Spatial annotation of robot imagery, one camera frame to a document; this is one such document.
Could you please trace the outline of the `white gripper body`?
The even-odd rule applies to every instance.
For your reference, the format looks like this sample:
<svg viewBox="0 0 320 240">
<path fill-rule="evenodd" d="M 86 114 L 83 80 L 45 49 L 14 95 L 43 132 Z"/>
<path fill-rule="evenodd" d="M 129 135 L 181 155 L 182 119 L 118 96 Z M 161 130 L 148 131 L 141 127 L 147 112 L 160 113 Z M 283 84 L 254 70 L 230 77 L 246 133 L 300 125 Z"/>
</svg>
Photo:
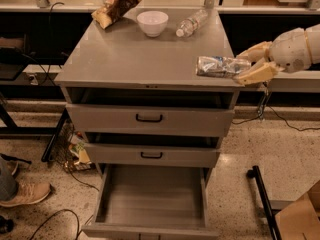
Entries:
<svg viewBox="0 0 320 240">
<path fill-rule="evenodd" d="M 308 69 L 312 64 L 310 28 L 296 28 L 279 35 L 269 47 L 269 59 L 288 73 Z"/>
</svg>

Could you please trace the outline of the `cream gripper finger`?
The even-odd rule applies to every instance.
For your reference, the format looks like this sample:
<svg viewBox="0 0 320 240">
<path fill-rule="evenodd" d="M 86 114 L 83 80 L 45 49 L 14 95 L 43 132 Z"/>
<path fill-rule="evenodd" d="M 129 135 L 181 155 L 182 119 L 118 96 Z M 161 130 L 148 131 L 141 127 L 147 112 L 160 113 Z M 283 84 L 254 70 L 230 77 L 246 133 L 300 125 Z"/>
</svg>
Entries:
<svg viewBox="0 0 320 240">
<path fill-rule="evenodd" d="M 237 59 L 246 59 L 250 62 L 258 62 L 263 59 L 264 61 L 269 60 L 269 48 L 271 41 L 263 41 L 256 45 L 251 46 L 247 50 L 241 52 L 236 56 Z"/>
<path fill-rule="evenodd" d="M 256 63 L 249 70 L 237 75 L 234 80 L 242 85 L 251 85 L 271 80 L 280 71 L 280 67 L 274 62 Z"/>
</svg>

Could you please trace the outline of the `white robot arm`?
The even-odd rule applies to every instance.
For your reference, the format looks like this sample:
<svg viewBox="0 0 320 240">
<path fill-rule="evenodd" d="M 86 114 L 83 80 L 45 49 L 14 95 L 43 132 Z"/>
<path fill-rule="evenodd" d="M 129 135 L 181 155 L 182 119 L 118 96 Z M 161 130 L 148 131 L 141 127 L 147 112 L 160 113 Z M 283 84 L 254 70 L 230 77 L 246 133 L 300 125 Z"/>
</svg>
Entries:
<svg viewBox="0 0 320 240">
<path fill-rule="evenodd" d="M 273 41 L 263 41 L 237 55 L 253 63 L 235 77 L 242 85 L 266 82 L 279 72 L 295 73 L 320 62 L 320 24 L 296 28 Z"/>
</svg>

